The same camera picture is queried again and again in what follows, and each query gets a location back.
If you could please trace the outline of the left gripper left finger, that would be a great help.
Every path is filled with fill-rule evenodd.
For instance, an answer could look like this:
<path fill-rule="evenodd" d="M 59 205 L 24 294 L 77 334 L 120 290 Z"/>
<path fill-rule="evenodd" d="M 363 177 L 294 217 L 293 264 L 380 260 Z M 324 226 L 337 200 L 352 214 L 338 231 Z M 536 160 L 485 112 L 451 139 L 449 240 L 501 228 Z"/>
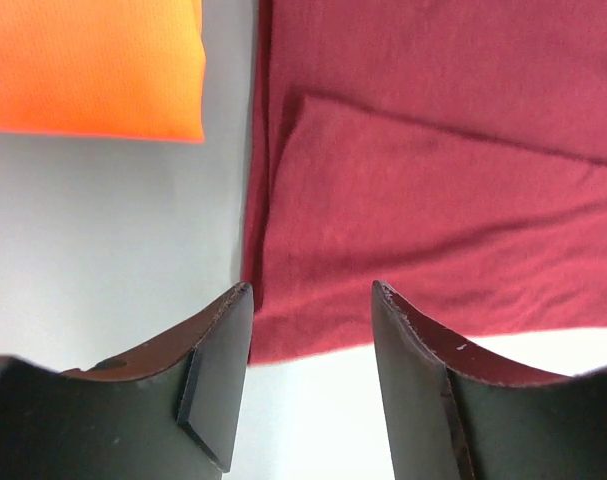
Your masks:
<path fill-rule="evenodd" d="M 88 370 L 0 355 L 0 479 L 219 479 L 232 464 L 250 285 Z"/>

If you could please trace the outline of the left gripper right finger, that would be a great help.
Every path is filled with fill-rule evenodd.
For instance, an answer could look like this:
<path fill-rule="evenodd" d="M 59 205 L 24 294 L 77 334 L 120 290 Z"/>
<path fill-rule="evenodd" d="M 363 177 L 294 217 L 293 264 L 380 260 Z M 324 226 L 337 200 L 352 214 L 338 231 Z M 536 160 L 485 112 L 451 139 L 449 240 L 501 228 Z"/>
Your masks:
<path fill-rule="evenodd" d="M 607 479 L 607 366 L 577 376 L 483 348 L 372 286 L 398 479 Z"/>

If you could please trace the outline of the dark red t shirt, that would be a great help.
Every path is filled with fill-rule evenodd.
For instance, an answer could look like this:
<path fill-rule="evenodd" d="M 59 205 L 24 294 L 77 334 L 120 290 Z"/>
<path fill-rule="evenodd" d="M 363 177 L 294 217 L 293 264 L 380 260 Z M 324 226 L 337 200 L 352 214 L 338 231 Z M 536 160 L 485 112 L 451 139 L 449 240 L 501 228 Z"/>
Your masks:
<path fill-rule="evenodd" d="M 255 364 L 607 327 L 607 1 L 261 2 L 242 275 Z"/>

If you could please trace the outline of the orange folded t shirt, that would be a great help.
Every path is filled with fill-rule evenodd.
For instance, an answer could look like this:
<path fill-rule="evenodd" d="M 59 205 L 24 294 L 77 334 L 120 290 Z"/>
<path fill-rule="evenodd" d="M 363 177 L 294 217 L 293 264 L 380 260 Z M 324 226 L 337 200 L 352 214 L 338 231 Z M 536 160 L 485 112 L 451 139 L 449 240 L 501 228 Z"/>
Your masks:
<path fill-rule="evenodd" d="M 199 1 L 0 1 L 0 132 L 200 143 Z"/>

